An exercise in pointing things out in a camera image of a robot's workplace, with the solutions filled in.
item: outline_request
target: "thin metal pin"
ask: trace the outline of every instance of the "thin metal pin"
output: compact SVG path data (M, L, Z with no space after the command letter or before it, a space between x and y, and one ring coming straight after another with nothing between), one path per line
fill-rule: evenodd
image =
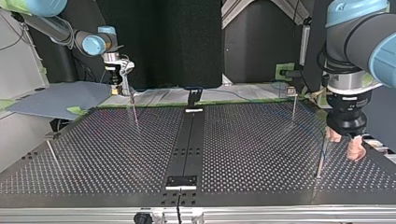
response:
M329 139L325 136L324 137L324 141L323 141L323 148L320 151L320 160L319 160L319 165L318 165L317 179L321 178L321 173L322 173L322 170L323 170L324 161L326 159L327 145L329 145Z
M293 120L293 121L294 121L295 115L296 115L297 97L298 97L298 94L295 94L295 96L294 96L294 106L293 106L293 117L291 118L291 120Z
M50 154L52 154L53 159L55 159L56 162L58 162L58 158L56 158L56 154L55 154L55 151L53 150L50 140L47 140L47 145L49 146Z

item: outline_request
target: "black cable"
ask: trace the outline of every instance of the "black cable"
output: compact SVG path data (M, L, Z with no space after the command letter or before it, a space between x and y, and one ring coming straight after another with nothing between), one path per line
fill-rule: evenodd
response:
M332 62L332 63L340 64L340 65L343 65L343 66L356 67L355 64L353 64L353 63L350 63L350 62L343 62L343 61L339 61L339 60L336 60L336 59L332 58L332 57L329 55L329 53L327 52L326 42L325 42L325 44L323 45L322 53L323 53L324 57L325 57L327 60L329 60L330 62Z
M8 46L6 46L6 47L0 48L0 51L1 51L1 50L4 50L4 49L12 48L12 47L14 47L15 45L17 45L18 43L20 43L20 41L21 41L22 38L23 38L23 35L24 35L24 30L22 30L22 33L21 33L20 37L18 38L17 41L15 41L15 43L13 43L13 44L11 44L11 45L8 45Z
M96 76L93 74L93 71L91 70L90 67L88 67L84 62L82 62L79 58L76 56L72 55L75 61L78 63L78 65L84 70L84 81L87 81L87 76L89 76L93 82L97 82Z
M357 66L350 67L350 68L342 68L342 67L337 68L334 65L332 66L332 68L326 67L324 65L324 63L322 63L322 61L321 61L321 55L323 54L323 51L324 51L325 48L326 47L324 46L323 49L319 52L319 54L317 56L317 64L320 67L320 69L322 69L323 71L325 71L325 72L327 72L329 74L337 74L337 75L351 74L351 73L357 73L357 72L361 71L361 69L359 67L357 67ZM329 59L329 58L326 58L326 59L328 59L331 62L336 61L335 59Z

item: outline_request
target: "white panel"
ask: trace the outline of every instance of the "white panel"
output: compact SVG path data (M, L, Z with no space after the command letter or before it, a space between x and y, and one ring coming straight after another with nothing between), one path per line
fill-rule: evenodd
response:
M51 119L0 113L0 173L44 142Z
M9 13L0 9L0 13L18 32L19 24ZM19 36L0 18L0 49L15 43ZM0 99L13 99L28 91L46 86L46 77L43 78L38 66L41 64L35 58L33 48L20 41L14 47L0 51Z

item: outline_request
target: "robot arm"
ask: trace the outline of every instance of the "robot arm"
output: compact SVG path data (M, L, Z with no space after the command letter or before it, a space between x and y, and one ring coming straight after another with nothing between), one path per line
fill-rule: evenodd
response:
M131 94L127 75L134 69L128 57L120 56L116 29L101 26L97 34L74 30L70 23L56 17L66 7L67 0L0 1L0 7L14 13L14 18L34 27L57 44L76 47L87 57L102 55L105 69L111 74L113 94Z
M335 0L328 10L327 43L318 63L328 74L327 122L341 135L363 134L362 108L372 90L396 87L396 15L386 13L387 0Z

